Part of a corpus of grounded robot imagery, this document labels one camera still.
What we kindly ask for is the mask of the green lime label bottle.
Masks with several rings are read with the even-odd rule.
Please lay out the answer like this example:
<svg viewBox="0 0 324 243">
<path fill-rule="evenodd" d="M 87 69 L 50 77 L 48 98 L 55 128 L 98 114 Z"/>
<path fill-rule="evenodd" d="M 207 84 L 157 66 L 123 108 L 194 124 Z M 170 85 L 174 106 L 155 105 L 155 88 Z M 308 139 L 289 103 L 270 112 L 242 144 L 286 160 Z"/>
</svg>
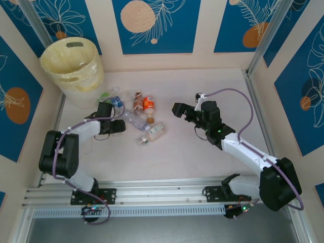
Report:
<svg viewBox="0 0 324 243">
<path fill-rule="evenodd" d="M 113 87 L 113 88 L 105 91 L 98 99 L 98 102 L 104 102 L 107 98 L 116 97 L 118 93 L 119 93 L 119 88 Z"/>
</svg>

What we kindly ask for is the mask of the grey metal sheet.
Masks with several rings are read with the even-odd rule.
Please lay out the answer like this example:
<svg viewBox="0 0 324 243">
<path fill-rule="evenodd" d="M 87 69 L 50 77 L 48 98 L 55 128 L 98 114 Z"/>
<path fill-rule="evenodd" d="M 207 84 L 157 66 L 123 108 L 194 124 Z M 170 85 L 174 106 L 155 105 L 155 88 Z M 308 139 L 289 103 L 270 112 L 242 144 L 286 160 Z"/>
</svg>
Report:
<svg viewBox="0 0 324 243">
<path fill-rule="evenodd" d="M 79 219 L 35 219 L 26 243 L 299 243 L 289 220 L 252 215 L 113 218 L 99 226 Z"/>
</svg>

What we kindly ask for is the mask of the blue Pocari Sweat bottle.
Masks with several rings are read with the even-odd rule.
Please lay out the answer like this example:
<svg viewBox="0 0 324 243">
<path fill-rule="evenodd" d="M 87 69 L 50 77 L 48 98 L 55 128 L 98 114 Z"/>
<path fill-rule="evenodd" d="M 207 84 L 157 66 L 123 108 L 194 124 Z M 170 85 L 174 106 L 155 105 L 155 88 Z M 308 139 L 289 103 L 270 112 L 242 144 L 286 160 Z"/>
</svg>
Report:
<svg viewBox="0 0 324 243">
<path fill-rule="evenodd" d="M 123 105 L 128 106 L 134 100 L 134 96 L 129 91 L 123 91 L 111 99 L 112 104 L 117 107 L 121 108 Z"/>
</svg>

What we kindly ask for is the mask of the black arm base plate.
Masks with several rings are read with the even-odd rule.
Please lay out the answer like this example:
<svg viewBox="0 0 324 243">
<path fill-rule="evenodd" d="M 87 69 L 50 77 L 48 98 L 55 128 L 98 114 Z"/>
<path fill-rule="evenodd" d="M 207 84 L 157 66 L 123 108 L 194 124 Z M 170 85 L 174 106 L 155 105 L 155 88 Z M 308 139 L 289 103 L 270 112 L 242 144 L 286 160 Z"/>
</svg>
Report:
<svg viewBox="0 0 324 243">
<path fill-rule="evenodd" d="M 227 202 L 228 198 L 223 193 L 221 186 L 206 186 L 202 190 L 202 195 L 208 203 Z"/>
<path fill-rule="evenodd" d="M 92 194 L 97 195 L 103 201 L 105 201 L 108 205 L 115 204 L 116 199 L 116 189 L 115 188 L 102 188 L 98 189 L 96 193 L 92 192 Z M 93 198 L 90 195 L 87 195 L 80 191 L 73 191 L 70 199 L 70 204 L 73 206 L 81 206 L 87 204 L 98 204 L 103 205 L 101 201 Z"/>
</svg>

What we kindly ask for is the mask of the clear tea bottle white-green label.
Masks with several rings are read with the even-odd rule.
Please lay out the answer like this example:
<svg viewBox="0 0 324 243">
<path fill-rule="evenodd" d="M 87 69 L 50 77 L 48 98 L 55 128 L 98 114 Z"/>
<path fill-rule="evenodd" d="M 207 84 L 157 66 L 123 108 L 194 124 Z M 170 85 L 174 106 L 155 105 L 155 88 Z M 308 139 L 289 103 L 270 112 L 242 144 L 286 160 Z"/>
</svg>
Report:
<svg viewBox="0 0 324 243">
<path fill-rule="evenodd" d="M 166 127 L 162 123 L 158 123 L 154 127 L 150 128 L 142 135 L 140 138 L 137 139 L 137 143 L 139 145 L 145 145 L 149 142 L 154 142 L 160 137 L 162 137 L 166 133 Z"/>
</svg>

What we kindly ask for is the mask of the small circuit board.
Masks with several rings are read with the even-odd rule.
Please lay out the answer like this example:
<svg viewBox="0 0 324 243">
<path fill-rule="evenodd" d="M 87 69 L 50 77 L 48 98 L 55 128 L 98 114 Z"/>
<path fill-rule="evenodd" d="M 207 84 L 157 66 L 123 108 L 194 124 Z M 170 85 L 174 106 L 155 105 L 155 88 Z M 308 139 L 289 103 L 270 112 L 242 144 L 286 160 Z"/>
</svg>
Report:
<svg viewBox="0 0 324 243">
<path fill-rule="evenodd" d="M 91 206 L 84 206 L 81 209 L 81 215 L 86 216 L 92 216 L 92 215 L 100 215 L 103 210 L 103 207 L 91 207 Z"/>
<path fill-rule="evenodd" d="M 251 207 L 253 207 L 252 204 L 249 204 L 249 205 L 226 205 L 224 216 L 227 219 L 236 220 L 238 217 L 247 213 Z"/>
</svg>

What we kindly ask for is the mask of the orange label plastic bottle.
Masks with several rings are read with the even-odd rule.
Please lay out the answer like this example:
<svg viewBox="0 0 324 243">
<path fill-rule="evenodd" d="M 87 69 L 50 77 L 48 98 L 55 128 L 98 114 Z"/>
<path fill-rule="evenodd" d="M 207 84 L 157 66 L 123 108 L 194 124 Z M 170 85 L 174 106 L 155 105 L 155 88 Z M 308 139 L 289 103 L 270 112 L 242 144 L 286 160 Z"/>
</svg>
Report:
<svg viewBox="0 0 324 243">
<path fill-rule="evenodd" d="M 150 96 L 147 96 L 143 99 L 143 105 L 144 105 L 144 113 L 147 115 L 147 123 L 148 124 L 153 124 L 154 123 L 154 118 L 153 114 L 155 112 L 155 104 L 154 104 L 154 99 Z"/>
</svg>

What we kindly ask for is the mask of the cream ribbed plastic bin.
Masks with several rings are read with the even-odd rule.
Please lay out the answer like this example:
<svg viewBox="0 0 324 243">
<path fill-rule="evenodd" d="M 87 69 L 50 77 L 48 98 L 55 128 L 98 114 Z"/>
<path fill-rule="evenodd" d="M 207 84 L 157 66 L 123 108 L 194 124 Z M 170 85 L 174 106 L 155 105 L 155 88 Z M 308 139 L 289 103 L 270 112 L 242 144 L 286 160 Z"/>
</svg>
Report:
<svg viewBox="0 0 324 243">
<path fill-rule="evenodd" d="M 92 108 L 105 92 L 104 69 L 96 45 L 68 37 L 48 46 L 39 58 L 50 80 L 78 108 Z"/>
</svg>

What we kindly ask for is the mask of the aluminium mounting rail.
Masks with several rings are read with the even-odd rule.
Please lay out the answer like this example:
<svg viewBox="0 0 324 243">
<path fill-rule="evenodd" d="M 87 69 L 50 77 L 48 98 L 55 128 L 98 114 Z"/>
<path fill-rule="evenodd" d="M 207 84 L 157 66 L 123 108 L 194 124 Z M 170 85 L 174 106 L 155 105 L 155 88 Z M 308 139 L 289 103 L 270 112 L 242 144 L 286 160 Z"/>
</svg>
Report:
<svg viewBox="0 0 324 243">
<path fill-rule="evenodd" d="M 102 181 L 100 188 L 115 188 L 115 205 L 121 206 L 175 206 L 205 205 L 202 191 L 207 186 L 219 186 L 225 177 L 191 179 L 163 179 L 138 181 Z M 72 189 L 63 183 L 43 184 L 28 188 L 23 208 L 71 207 Z"/>
</svg>

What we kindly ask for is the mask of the clear square plastic bottle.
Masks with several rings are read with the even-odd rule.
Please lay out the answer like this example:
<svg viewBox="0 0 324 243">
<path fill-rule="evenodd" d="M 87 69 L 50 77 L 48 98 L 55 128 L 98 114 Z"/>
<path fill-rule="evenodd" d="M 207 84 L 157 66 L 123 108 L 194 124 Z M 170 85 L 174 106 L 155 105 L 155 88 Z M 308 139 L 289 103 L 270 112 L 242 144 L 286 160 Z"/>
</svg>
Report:
<svg viewBox="0 0 324 243">
<path fill-rule="evenodd" d="M 151 126 L 144 119 L 142 119 L 138 115 L 133 114 L 129 110 L 126 110 L 121 117 L 124 121 L 132 124 L 140 131 L 148 131 L 151 128 Z"/>
</svg>

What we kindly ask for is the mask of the brown Nescafe bottle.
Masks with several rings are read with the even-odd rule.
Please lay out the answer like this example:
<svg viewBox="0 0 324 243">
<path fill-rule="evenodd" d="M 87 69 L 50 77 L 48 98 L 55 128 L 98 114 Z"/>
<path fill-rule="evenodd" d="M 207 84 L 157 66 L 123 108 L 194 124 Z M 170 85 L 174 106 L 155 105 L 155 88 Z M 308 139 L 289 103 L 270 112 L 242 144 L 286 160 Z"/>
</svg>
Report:
<svg viewBox="0 0 324 243">
<path fill-rule="evenodd" d="M 144 113 L 144 103 L 141 90 L 135 92 L 135 99 L 133 101 L 133 113 L 141 115 Z"/>
</svg>

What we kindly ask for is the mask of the aluminium frame post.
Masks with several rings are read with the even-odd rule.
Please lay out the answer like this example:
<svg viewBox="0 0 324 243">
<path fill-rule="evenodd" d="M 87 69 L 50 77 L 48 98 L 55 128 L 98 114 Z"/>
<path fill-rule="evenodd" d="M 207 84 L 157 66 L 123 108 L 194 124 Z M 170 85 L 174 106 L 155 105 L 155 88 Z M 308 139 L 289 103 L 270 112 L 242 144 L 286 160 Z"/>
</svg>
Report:
<svg viewBox="0 0 324 243">
<path fill-rule="evenodd" d="M 49 35 L 46 27 L 44 26 L 41 18 L 39 17 L 37 11 L 35 10 L 33 4 L 30 0 L 17 0 L 17 2 L 24 16 L 26 17 L 32 29 L 39 38 L 40 42 L 46 49 L 53 43 L 53 40 Z"/>
<path fill-rule="evenodd" d="M 273 40 L 278 28 L 280 27 L 283 19 L 285 18 L 285 15 L 287 11 L 289 10 L 293 0 L 280 0 L 278 4 L 278 8 L 273 14 L 273 17 L 271 18 L 268 27 L 258 45 L 256 48 L 256 51 L 253 55 L 253 58 L 248 65 L 248 68 L 246 69 L 247 77 L 251 77 L 253 72 L 256 70 L 259 62 L 263 58 L 263 55 L 265 54 L 266 50 L 268 49 L 271 41 Z"/>
</svg>

